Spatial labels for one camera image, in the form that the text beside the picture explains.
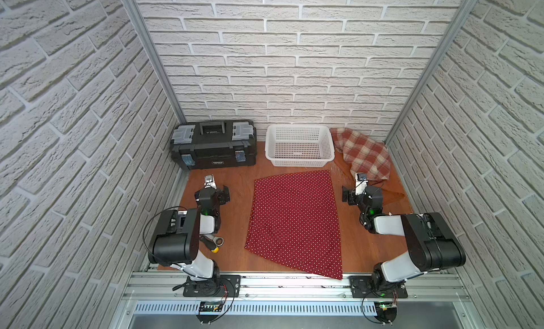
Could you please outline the red polka dot skirt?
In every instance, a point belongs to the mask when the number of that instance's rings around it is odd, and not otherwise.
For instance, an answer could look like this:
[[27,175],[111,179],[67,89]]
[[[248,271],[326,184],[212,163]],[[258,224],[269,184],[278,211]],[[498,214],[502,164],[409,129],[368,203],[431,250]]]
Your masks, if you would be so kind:
[[342,279],[341,234],[330,171],[255,180],[245,249],[291,269]]

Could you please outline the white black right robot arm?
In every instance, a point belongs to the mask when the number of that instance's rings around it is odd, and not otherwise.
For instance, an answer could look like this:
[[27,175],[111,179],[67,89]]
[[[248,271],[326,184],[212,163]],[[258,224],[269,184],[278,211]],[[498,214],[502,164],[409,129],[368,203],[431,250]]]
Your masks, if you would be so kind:
[[407,251],[374,267],[372,291],[401,286],[408,279],[428,272],[457,268],[466,263],[466,252],[441,214],[385,214],[383,192],[360,182],[353,190],[342,188],[342,201],[357,206],[359,221],[370,233],[405,239]]

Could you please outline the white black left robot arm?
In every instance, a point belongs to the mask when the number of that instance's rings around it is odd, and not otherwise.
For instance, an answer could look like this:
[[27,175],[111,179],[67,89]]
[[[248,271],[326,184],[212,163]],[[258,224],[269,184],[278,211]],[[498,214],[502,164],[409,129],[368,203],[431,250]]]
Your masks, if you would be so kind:
[[159,220],[146,245],[153,264],[176,268],[196,283],[217,282],[217,263],[200,251],[203,243],[213,253],[224,244],[218,236],[221,226],[220,207],[230,201],[228,187],[219,189],[207,184],[195,193],[196,207],[173,207],[158,214]]

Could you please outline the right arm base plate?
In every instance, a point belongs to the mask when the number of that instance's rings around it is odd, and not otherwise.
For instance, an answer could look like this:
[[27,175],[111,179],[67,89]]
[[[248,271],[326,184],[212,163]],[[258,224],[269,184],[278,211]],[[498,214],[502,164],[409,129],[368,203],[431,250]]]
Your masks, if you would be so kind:
[[350,276],[348,279],[352,297],[354,299],[362,299],[365,297],[391,299],[408,298],[404,282],[390,283],[373,275]]

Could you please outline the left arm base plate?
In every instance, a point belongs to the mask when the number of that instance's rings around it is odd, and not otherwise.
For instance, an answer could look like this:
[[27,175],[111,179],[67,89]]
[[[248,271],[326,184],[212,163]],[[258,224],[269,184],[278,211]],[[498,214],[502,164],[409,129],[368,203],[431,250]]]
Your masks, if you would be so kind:
[[193,281],[187,278],[183,283],[184,297],[227,297],[237,298],[241,287],[241,275],[221,275],[219,278]]

